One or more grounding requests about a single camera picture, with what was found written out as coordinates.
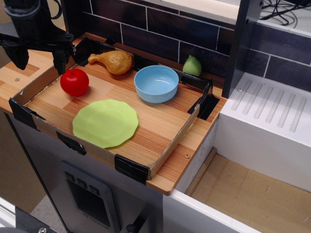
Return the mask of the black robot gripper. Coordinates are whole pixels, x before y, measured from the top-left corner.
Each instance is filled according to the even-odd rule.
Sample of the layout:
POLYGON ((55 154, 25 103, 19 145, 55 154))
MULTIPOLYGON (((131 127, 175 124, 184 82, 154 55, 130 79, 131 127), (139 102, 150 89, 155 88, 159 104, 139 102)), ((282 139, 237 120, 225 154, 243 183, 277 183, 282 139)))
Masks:
POLYGON ((62 8, 52 16, 46 0, 5 0, 3 8, 12 22, 0 25, 0 44, 15 66, 24 70, 28 64, 29 49, 50 51, 59 75, 66 71, 71 54, 76 51, 73 35, 56 27, 52 20, 59 18, 62 8))

